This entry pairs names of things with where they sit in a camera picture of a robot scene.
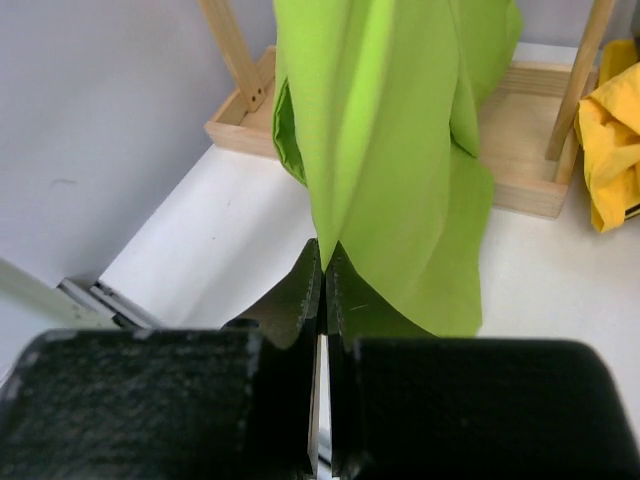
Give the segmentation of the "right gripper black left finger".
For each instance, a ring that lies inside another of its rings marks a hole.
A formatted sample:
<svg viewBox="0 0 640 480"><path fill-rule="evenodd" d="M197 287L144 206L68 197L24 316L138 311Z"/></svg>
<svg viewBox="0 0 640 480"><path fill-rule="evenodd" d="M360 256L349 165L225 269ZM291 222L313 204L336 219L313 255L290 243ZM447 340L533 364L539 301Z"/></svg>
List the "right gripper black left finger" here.
<svg viewBox="0 0 640 480"><path fill-rule="evenodd" d="M315 241L214 329L46 331L1 389L5 479L311 479Z"/></svg>

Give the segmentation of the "lime green shorts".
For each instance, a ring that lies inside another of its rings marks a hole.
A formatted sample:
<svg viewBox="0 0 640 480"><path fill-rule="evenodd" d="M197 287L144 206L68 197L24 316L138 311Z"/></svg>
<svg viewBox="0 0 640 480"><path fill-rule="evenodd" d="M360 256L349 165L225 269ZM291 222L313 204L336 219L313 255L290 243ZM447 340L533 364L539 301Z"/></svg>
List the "lime green shorts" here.
<svg viewBox="0 0 640 480"><path fill-rule="evenodd" d="M343 249L416 326L482 323L494 180L478 115L510 65L513 1L277 1L272 138L306 186L321 263Z"/></svg>

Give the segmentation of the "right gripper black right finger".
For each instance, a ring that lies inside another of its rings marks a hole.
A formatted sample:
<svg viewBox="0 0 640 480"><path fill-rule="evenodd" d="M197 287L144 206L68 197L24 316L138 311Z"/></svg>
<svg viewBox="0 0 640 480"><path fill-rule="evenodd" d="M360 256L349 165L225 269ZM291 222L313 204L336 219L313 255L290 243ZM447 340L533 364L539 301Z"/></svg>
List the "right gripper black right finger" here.
<svg viewBox="0 0 640 480"><path fill-rule="evenodd" d="M422 330L338 248L325 274L332 472L342 479L635 479L612 376L567 340Z"/></svg>

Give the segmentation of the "yellow shorts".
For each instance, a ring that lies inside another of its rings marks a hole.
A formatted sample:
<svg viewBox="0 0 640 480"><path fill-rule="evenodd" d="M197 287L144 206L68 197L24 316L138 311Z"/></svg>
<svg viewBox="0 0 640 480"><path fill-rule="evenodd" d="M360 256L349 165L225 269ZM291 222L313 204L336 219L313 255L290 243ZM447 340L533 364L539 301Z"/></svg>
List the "yellow shorts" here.
<svg viewBox="0 0 640 480"><path fill-rule="evenodd" d="M591 222L604 233L639 214L639 54L631 39L603 48L597 88L574 121L584 151Z"/></svg>

